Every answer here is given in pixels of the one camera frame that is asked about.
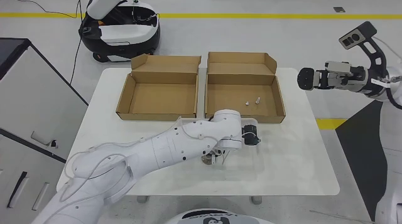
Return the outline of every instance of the yellow floor line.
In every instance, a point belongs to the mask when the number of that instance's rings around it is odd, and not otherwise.
[[[70,18],[57,13],[0,13],[0,18]],[[253,13],[161,13],[160,18],[192,19],[360,19],[401,20],[402,14],[253,14]]]
[[[335,130],[347,119],[315,119],[320,130]]]

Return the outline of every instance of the black panel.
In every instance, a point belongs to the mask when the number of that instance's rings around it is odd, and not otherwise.
[[[372,221],[387,182],[387,161],[379,138],[382,105],[379,101],[371,102],[336,129]]]
[[[73,92],[83,101],[83,103],[85,105],[88,105],[88,103],[85,101],[85,99],[83,97],[81,97],[81,95],[78,93],[78,91],[76,91],[76,89],[74,89],[70,83],[67,82],[67,80],[62,76],[62,74],[60,72],[58,72],[58,70],[49,62],[49,60],[47,60],[45,58],[45,56],[42,55],[42,53],[40,53],[40,51],[31,44],[32,49],[34,49],[36,51],[36,53],[41,56],[41,58],[49,65],[49,67],[68,85],[68,87],[71,88],[71,90],[73,90]]]
[[[31,44],[26,38],[0,38],[0,80]]]

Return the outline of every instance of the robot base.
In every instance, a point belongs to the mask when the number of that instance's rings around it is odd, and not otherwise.
[[[151,7],[143,3],[122,3],[102,20],[86,14],[83,21],[82,42],[101,63],[153,55],[159,41],[159,19]]]

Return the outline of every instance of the cardboard box lid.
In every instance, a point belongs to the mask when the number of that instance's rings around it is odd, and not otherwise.
[[[201,56],[141,55],[131,59],[138,83],[195,83]]]
[[[276,61],[267,53],[210,52],[208,74],[275,75]]]

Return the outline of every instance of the cabinet handle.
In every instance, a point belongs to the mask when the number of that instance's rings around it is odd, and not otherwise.
[[[43,139],[41,139],[35,131],[32,132],[31,134],[31,139],[33,139],[34,141],[38,141],[40,144],[45,145],[45,146],[51,146],[54,148],[58,148],[58,145],[56,144],[56,140],[52,140],[52,141],[45,141]]]
[[[33,211],[37,211],[37,210],[38,210],[39,205],[40,205],[40,203],[42,202],[42,199],[43,199],[43,197],[44,197],[44,195],[45,195],[45,193],[46,193],[48,187],[49,187],[49,182],[45,182],[45,184],[43,185],[42,189],[41,189],[40,192],[39,192],[38,197],[36,198],[35,203],[34,203],[33,206],[32,206],[32,210],[33,210]]]
[[[27,172],[22,172],[21,176],[19,177],[17,184],[15,185],[15,188],[13,190],[13,193],[11,194],[10,200],[8,201],[7,208],[14,208],[18,198],[21,196],[24,187],[26,183],[28,182],[29,177],[26,177],[28,173]]]

